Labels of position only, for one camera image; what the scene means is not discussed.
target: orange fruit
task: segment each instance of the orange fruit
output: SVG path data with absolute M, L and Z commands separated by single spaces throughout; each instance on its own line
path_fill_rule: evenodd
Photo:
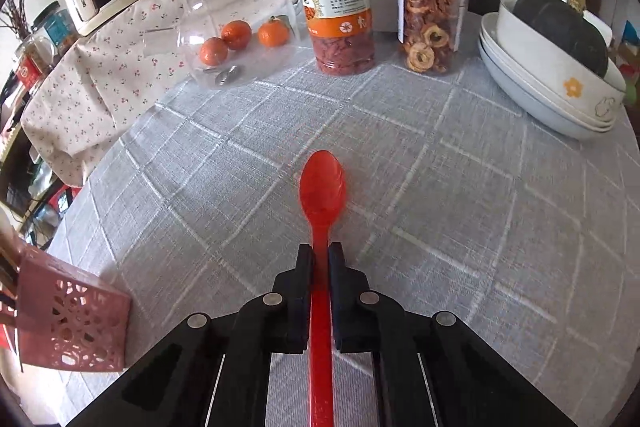
M 200 61 L 206 66 L 219 66 L 229 55 L 226 42 L 217 37 L 204 41 L 200 47 Z
M 232 21 L 222 28 L 222 40 L 233 51 L 244 50 L 251 41 L 251 26 L 244 21 Z
M 277 48 L 289 42 L 289 28 L 276 17 L 271 17 L 258 30 L 260 44 L 268 48 Z

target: silver screw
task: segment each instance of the silver screw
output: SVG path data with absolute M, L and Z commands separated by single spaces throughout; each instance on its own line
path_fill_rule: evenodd
M 267 306 L 277 306 L 282 302 L 282 295 L 279 293 L 267 293 L 267 295 L 262 298 L 262 302 Z
M 378 304 L 380 302 L 380 295 L 375 292 L 364 292 L 360 294 L 360 302 L 362 304 Z
M 201 313 L 191 315 L 187 320 L 187 326 L 194 330 L 199 330 L 201 327 L 207 324 L 207 317 Z
M 453 326 L 456 323 L 456 316 L 450 312 L 440 312 L 436 315 L 436 320 L 441 326 Z

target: white bowl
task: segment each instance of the white bowl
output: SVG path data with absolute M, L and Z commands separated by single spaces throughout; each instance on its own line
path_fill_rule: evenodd
M 602 122 L 613 120 L 625 98 L 622 74 L 609 59 L 605 80 L 544 38 L 513 14 L 516 0 L 501 0 L 500 47 L 573 107 Z
M 560 112 L 565 118 L 575 123 L 587 126 L 593 130 L 608 131 L 616 122 L 616 116 L 609 122 L 602 122 L 591 118 L 588 114 L 573 107 L 566 100 L 542 84 L 529 71 L 517 63 L 511 55 L 500 47 L 497 41 L 496 26 L 498 22 L 497 13 L 488 13 L 482 18 L 481 38 L 485 44 L 485 50 L 490 54 L 492 60 L 500 64 L 501 68 L 507 72 L 510 77 L 517 83 L 524 85 L 527 92 L 531 92 L 534 96 L 545 103 L 548 107 L 552 107 L 555 111 Z
M 571 120 L 558 114 L 553 109 L 535 99 L 529 92 L 524 90 L 522 86 L 514 82 L 508 74 L 504 73 L 500 67 L 491 60 L 485 48 L 483 48 L 482 39 L 478 39 L 478 49 L 480 58 L 484 62 L 489 74 L 495 80 L 495 83 L 502 88 L 508 97 L 517 103 L 521 108 L 527 111 L 533 118 L 539 120 L 547 127 L 554 131 L 575 138 L 577 140 L 593 140 L 603 135 L 582 127 Z

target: white and orange label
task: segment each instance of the white and orange label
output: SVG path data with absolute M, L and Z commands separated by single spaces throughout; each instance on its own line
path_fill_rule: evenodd
M 316 37 L 350 37 L 370 31 L 369 0 L 302 0 L 306 24 Z

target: red spoon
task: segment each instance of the red spoon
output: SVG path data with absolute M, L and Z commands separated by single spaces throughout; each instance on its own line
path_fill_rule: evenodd
M 333 427 L 334 394 L 331 368 L 329 300 L 329 229 L 346 200 L 344 171 L 329 151 L 314 153 L 300 179 L 300 203 L 311 225 L 314 273 L 309 325 L 309 425 Z

